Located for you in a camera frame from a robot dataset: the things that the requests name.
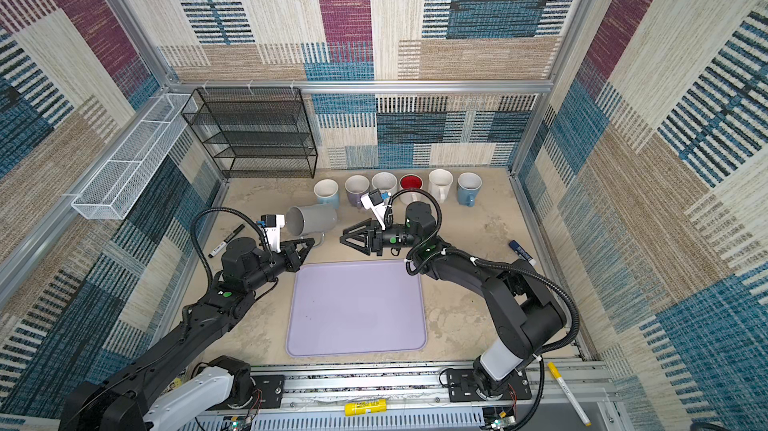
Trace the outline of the grey mug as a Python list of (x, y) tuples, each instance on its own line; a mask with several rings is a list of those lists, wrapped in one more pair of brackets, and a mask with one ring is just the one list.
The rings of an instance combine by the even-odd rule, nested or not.
[(316, 246), (323, 245), (325, 233), (332, 230), (337, 222), (337, 211), (330, 204), (292, 206), (285, 213), (285, 228), (288, 232), (298, 238), (318, 234)]

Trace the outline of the purple mug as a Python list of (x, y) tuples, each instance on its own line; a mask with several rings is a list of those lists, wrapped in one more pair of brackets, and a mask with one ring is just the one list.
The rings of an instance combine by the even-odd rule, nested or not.
[(348, 177), (345, 181), (345, 191), (349, 203), (352, 206), (360, 209), (362, 205), (362, 197), (366, 195), (370, 190), (369, 179), (361, 174), (355, 174)]

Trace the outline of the light blue mug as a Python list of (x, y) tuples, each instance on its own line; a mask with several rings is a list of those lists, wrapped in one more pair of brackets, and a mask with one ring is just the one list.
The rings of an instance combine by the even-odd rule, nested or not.
[(334, 179), (326, 178), (318, 181), (313, 191), (318, 204), (330, 205), (334, 209), (340, 207), (339, 185)]

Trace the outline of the cream mug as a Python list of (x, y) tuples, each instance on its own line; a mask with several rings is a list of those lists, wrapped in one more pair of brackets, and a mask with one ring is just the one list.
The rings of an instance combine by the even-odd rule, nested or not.
[(376, 173), (371, 179), (371, 185), (381, 193), (388, 193), (389, 195), (393, 195), (399, 190), (398, 178), (386, 171)]

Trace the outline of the white round mug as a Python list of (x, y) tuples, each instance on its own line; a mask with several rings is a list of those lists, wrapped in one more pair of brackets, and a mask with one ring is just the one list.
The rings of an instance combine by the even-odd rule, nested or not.
[(420, 176), (415, 174), (407, 174), (400, 178), (400, 188), (403, 193), (399, 196), (399, 199), (405, 205), (412, 202), (420, 201), (421, 194), (415, 192), (415, 189), (421, 189), (423, 187), (423, 180)]

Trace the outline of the white tall mug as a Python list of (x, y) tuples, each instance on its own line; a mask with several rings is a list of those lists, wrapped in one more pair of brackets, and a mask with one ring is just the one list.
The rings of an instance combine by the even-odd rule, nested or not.
[(444, 203), (454, 181), (453, 174), (447, 169), (434, 169), (428, 176), (428, 191), (439, 202)]

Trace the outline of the teal blue square mug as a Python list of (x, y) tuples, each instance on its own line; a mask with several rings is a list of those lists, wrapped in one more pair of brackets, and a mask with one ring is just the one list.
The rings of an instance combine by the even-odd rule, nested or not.
[(460, 205), (473, 207), (482, 188), (482, 178), (474, 172), (463, 172), (457, 180), (457, 201)]

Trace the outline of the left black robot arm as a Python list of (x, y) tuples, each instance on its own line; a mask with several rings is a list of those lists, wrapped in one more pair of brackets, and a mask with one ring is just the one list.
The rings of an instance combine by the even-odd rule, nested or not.
[(312, 238), (270, 243), (277, 220), (241, 218), (256, 237), (240, 236), (221, 254), (222, 269), (208, 271), (205, 294), (182, 311), (180, 323), (129, 365), (98, 384), (84, 382), (64, 401), (62, 430), (177, 430), (227, 400), (246, 400), (252, 388), (245, 366), (223, 358), (198, 379), (166, 390), (192, 361), (231, 331), (261, 299), (259, 288), (276, 286), (284, 272), (295, 273), (315, 245)]

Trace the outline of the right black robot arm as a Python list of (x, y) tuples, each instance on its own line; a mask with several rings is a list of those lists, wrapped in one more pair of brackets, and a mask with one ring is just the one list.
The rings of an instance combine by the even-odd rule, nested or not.
[(481, 398), (500, 398), (512, 374), (575, 340), (580, 315), (560, 285), (524, 257), (512, 263), (491, 261), (445, 241), (439, 234), (443, 213), (430, 193), (407, 205), (404, 222), (395, 222), (392, 206), (399, 196), (377, 189), (364, 193), (361, 205), (373, 215), (344, 229), (340, 242), (366, 255), (405, 250), (409, 275), (451, 282), (484, 299), (497, 339), (473, 363)]

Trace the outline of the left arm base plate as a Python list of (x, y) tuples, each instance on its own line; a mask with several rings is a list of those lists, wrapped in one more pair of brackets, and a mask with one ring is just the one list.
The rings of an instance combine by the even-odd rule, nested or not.
[(249, 413), (263, 409), (278, 409), (283, 400), (284, 375), (255, 375), (246, 382), (246, 404)]

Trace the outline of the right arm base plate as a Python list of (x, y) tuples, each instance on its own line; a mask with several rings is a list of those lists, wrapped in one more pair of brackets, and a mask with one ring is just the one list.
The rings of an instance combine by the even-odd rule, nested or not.
[(480, 390), (471, 369), (445, 368), (439, 373), (438, 381), (448, 390), (451, 402), (515, 401), (533, 397), (530, 381), (523, 371), (511, 373), (504, 384), (489, 394)]

